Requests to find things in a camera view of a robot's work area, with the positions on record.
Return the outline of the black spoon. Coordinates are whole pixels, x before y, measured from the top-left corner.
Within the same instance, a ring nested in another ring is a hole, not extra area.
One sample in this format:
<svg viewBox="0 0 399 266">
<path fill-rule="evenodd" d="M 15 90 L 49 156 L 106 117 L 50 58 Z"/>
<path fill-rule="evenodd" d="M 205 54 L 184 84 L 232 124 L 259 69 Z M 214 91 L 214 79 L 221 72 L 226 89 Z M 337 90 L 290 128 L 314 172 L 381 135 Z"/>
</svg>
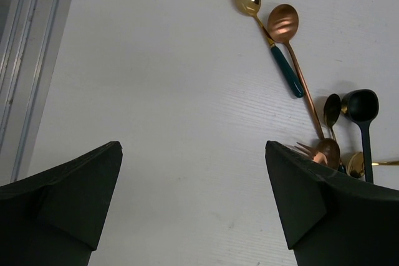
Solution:
<svg viewBox="0 0 399 266">
<path fill-rule="evenodd" d="M 377 94 L 370 89 L 360 89 L 349 92 L 341 100 L 341 111 L 350 121 L 360 128 L 365 164 L 365 181 L 373 184 L 370 124 L 379 113 Z"/>
</svg>

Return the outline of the rose gold fork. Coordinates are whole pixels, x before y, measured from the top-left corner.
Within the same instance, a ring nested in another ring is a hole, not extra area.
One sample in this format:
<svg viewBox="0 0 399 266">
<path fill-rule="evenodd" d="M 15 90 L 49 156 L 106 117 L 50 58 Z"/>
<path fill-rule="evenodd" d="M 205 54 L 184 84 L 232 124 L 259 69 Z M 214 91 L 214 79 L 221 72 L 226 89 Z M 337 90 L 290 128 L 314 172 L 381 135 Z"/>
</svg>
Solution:
<svg viewBox="0 0 399 266">
<path fill-rule="evenodd" d="M 304 145 L 302 143 L 297 143 L 293 146 L 293 149 L 296 150 L 299 154 L 302 154 L 306 158 L 312 160 L 313 162 L 327 166 L 327 157 L 319 150 Z"/>
</svg>

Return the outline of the copper spoon long handle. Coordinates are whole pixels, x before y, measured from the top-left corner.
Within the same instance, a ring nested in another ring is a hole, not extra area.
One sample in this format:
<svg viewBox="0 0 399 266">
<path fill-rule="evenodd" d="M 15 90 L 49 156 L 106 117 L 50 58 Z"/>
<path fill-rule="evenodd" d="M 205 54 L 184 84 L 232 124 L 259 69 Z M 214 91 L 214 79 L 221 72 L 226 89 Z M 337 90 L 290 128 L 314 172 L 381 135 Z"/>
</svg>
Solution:
<svg viewBox="0 0 399 266">
<path fill-rule="evenodd" d="M 314 128 L 317 132 L 317 136 L 320 140 L 325 138 L 322 130 L 317 110 L 314 105 L 314 101 L 310 95 L 309 88 L 305 81 L 305 77 L 302 73 L 301 67 L 297 61 L 295 52 L 290 44 L 291 40 L 297 33 L 299 28 L 299 15 L 296 9 L 290 4 L 279 4 L 269 14 L 266 29 L 270 34 L 271 38 L 278 43 L 283 44 L 290 56 L 294 68 L 296 70 L 299 81 L 305 91 L 305 100 L 309 109 L 309 114 L 314 124 Z"/>
</svg>

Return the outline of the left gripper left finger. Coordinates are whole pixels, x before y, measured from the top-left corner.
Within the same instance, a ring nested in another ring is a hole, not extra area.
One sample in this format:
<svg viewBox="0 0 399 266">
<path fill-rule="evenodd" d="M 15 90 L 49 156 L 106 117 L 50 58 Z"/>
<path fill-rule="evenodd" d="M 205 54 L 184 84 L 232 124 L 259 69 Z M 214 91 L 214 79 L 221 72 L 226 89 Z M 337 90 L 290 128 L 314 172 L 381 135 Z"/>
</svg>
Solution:
<svg viewBox="0 0 399 266">
<path fill-rule="evenodd" d="M 1 186 L 1 265 L 88 265 L 122 157 L 120 142 L 111 141 Z"/>
</svg>

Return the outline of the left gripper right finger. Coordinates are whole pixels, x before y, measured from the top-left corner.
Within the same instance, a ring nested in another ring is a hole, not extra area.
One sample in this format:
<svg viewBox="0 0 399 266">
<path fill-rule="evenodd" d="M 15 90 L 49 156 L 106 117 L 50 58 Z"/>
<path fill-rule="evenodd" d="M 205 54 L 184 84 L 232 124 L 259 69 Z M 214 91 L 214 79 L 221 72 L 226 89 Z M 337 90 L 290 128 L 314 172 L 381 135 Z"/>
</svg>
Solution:
<svg viewBox="0 0 399 266">
<path fill-rule="evenodd" d="M 265 152 L 298 265 L 398 265 L 398 191 L 315 163 L 277 141 Z"/>
</svg>

